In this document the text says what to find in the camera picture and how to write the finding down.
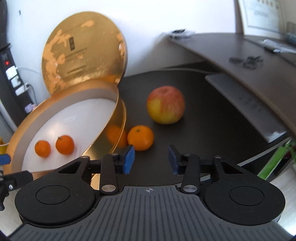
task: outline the orange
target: orange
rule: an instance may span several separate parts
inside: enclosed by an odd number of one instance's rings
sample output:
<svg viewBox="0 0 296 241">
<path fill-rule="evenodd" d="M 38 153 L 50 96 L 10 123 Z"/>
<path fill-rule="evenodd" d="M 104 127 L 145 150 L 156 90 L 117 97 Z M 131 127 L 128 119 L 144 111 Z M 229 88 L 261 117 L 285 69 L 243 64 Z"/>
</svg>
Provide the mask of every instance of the orange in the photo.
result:
<svg viewBox="0 0 296 241">
<path fill-rule="evenodd" d="M 107 128 L 106 128 L 106 135 L 107 135 L 107 138 L 108 140 L 111 142 L 111 144 L 115 144 L 118 140 L 118 137 L 120 135 L 120 131 L 121 131 L 121 128 L 119 126 L 116 126 L 116 125 L 109 125 Z M 119 148 L 123 148 L 123 147 L 126 147 L 128 144 L 127 144 L 127 141 L 126 141 L 126 131 L 123 130 L 122 132 L 122 135 L 119 139 L 119 142 L 117 144 L 117 146 Z"/>
<path fill-rule="evenodd" d="M 74 141 L 72 137 L 63 135 L 56 141 L 56 149 L 63 155 L 70 155 L 74 151 Z"/>
<path fill-rule="evenodd" d="M 40 157 L 48 157 L 50 154 L 50 144 L 47 141 L 37 141 L 35 144 L 35 152 Z"/>
<path fill-rule="evenodd" d="M 149 149 L 153 140 L 154 134 L 147 126 L 135 126 L 128 133 L 128 144 L 133 145 L 136 151 Z"/>
</svg>

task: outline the metal screw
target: metal screw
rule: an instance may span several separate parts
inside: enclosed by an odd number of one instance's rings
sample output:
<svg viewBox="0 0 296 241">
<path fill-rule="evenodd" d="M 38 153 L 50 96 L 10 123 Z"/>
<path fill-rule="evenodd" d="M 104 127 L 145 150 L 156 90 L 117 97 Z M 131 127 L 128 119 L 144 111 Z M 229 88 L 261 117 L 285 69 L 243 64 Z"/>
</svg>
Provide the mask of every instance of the metal screw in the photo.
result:
<svg viewBox="0 0 296 241">
<path fill-rule="evenodd" d="M 120 159 L 120 155 L 118 153 L 111 153 L 113 161 L 118 161 Z"/>
<path fill-rule="evenodd" d="M 102 190 L 104 192 L 113 192 L 113 191 L 115 191 L 115 189 L 116 189 L 116 187 L 111 184 L 107 184 L 107 185 L 102 186 Z"/>
<path fill-rule="evenodd" d="M 195 192 L 197 191 L 197 186 L 194 186 L 194 185 L 186 185 L 183 187 L 183 190 L 185 192 Z"/>
</svg>

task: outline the box lid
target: box lid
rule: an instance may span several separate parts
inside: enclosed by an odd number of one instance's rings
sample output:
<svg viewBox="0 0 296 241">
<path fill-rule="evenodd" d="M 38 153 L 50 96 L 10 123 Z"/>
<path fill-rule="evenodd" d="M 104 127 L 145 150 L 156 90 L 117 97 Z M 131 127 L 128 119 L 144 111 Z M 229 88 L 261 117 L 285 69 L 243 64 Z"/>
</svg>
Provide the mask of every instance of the box lid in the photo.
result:
<svg viewBox="0 0 296 241">
<path fill-rule="evenodd" d="M 52 95 L 94 78 L 118 84 L 126 64 L 126 43 L 118 27 L 102 14 L 80 12 L 50 34 L 42 55 L 42 74 Z"/>
</svg>

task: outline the apple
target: apple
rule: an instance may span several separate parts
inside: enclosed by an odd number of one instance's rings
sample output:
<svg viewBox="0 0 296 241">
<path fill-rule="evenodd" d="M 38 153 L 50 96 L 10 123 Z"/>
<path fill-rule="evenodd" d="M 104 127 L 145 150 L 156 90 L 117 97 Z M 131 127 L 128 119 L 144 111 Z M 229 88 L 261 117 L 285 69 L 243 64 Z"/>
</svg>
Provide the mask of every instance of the apple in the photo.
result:
<svg viewBox="0 0 296 241">
<path fill-rule="evenodd" d="M 147 110 L 150 117 L 159 124 L 176 123 L 185 111 L 183 94 L 173 86 L 159 87 L 148 96 Z"/>
</svg>

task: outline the gold round box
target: gold round box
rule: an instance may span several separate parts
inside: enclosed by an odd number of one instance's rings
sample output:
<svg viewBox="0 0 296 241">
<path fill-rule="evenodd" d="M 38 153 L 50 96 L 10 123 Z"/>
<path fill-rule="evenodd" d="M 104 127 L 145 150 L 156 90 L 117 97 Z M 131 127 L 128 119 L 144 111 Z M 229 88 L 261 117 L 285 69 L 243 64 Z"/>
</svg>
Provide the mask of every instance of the gold round box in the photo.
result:
<svg viewBox="0 0 296 241">
<path fill-rule="evenodd" d="M 119 152 L 126 144 L 126 108 L 117 84 L 126 65 L 124 37 L 110 19 L 96 12 L 80 12 L 63 20 L 49 36 L 42 55 L 42 75 L 51 97 L 38 105 L 13 134 L 6 151 L 11 163 L 4 166 L 4 174 L 22 170 L 28 145 L 52 116 L 86 99 L 105 98 L 116 105 L 103 131 L 81 154 L 99 159 Z M 111 129 L 117 130 L 112 136 Z M 34 172 L 33 177 L 47 172 Z"/>
</svg>

